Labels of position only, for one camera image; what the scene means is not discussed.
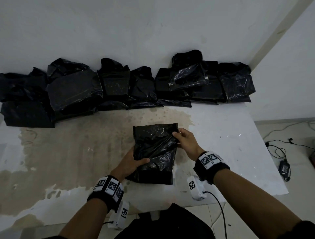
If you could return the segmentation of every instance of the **wrist strap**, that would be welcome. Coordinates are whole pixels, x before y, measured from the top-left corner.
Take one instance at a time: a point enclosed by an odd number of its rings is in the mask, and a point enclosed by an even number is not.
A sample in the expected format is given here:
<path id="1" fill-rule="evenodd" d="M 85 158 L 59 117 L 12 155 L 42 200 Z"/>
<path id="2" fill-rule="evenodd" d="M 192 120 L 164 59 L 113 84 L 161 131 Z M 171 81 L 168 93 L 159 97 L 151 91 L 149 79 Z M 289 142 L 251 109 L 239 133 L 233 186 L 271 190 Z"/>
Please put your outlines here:
<path id="1" fill-rule="evenodd" d="M 123 185 L 117 178 L 111 175 L 100 178 L 87 201 L 92 198 L 99 198 L 105 202 L 107 212 L 111 209 L 117 212 L 121 199 L 123 198 Z"/>
<path id="2" fill-rule="evenodd" d="M 207 180 L 209 184 L 213 184 L 215 174 L 225 168 L 230 169 L 219 155 L 213 152 L 204 152 L 198 157 L 194 171 L 201 181 Z"/>

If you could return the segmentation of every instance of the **forearm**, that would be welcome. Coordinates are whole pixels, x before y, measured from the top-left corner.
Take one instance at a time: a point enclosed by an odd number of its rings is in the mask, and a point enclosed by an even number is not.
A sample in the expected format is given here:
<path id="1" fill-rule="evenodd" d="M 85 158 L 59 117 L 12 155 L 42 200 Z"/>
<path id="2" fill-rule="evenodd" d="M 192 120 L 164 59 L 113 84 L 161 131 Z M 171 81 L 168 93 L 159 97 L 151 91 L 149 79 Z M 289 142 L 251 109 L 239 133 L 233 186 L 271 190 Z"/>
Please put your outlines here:
<path id="1" fill-rule="evenodd" d="M 84 204 L 59 235 L 68 239 L 97 239 L 106 215 L 106 204 L 98 198 L 93 198 Z"/>
<path id="2" fill-rule="evenodd" d="M 228 169 L 215 174 L 214 184 L 259 238 L 277 238 L 301 221 L 273 196 Z"/>

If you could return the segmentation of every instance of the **tiled floor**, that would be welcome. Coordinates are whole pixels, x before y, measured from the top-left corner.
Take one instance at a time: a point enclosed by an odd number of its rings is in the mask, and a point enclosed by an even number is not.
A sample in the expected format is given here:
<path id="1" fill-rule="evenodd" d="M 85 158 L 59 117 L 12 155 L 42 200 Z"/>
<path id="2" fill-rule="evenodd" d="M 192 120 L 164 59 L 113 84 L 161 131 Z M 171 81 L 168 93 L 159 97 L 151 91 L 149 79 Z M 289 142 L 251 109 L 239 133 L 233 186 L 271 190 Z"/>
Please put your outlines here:
<path id="1" fill-rule="evenodd" d="M 258 125 L 257 128 L 261 136 L 264 137 L 270 131 L 281 130 L 290 124 L 292 123 Z M 297 144 L 314 147 L 315 130 L 310 129 L 306 123 L 300 123 L 290 126 L 283 131 L 272 132 L 265 141 L 275 139 L 287 141 L 288 138 L 293 138 L 293 142 Z M 315 169 L 308 160 L 308 156 L 311 154 L 312 150 L 302 146 L 295 146 L 282 142 L 272 142 L 272 144 L 286 149 L 287 159 L 291 164 L 291 180 L 286 182 L 289 194 L 279 195 L 276 196 L 276 198 L 290 208 L 301 219 L 315 222 Z M 280 160 L 274 159 L 274 162 L 276 167 L 278 167 Z M 228 203 L 225 205 L 222 204 L 222 206 L 224 207 L 227 236 L 229 239 L 257 238 Z M 225 238 L 223 218 L 222 216 L 219 216 L 221 210 L 218 204 L 189 207 L 186 209 L 199 217 L 210 227 L 218 219 L 212 227 L 213 231 L 217 239 Z M 127 217 L 127 224 L 131 223 L 131 221 L 135 218 L 136 215 L 129 215 Z M 63 226 L 64 225 L 61 224 L 36 229 L 27 229 L 22 232 L 20 239 L 39 239 L 47 236 L 53 236 L 58 234 Z M 99 238 L 114 238 L 118 233 L 119 231 L 108 229 L 105 225 L 101 230 Z"/>

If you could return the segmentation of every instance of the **person's right arm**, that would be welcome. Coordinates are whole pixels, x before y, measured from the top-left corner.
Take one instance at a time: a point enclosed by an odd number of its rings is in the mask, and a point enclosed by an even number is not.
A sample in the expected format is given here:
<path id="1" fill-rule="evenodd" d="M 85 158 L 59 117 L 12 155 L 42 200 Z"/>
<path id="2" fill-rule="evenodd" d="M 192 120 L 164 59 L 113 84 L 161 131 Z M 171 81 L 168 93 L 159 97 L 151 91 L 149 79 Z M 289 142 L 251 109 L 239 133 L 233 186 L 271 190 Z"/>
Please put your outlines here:
<path id="1" fill-rule="evenodd" d="M 191 160 L 196 161 L 205 152 L 188 130 L 180 128 L 179 133 L 174 132 L 173 135 Z M 301 219 L 273 196 L 228 169 L 219 170 L 214 175 L 213 182 L 260 239 L 276 239 L 301 222 Z"/>

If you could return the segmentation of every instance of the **person's left arm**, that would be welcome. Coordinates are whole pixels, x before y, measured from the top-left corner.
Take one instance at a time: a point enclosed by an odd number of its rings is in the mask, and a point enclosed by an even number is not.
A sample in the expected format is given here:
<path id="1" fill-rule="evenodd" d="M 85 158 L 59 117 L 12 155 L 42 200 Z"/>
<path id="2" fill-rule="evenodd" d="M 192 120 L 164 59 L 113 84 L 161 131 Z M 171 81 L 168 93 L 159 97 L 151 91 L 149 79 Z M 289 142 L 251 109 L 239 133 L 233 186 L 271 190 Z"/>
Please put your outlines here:
<path id="1" fill-rule="evenodd" d="M 119 182 L 132 174 L 137 167 L 150 161 L 148 158 L 136 161 L 133 154 L 134 148 L 132 147 L 119 165 L 111 171 L 110 175 Z M 97 239 L 107 213 L 106 203 L 99 198 L 92 198 L 65 225 L 59 236 L 67 239 Z"/>

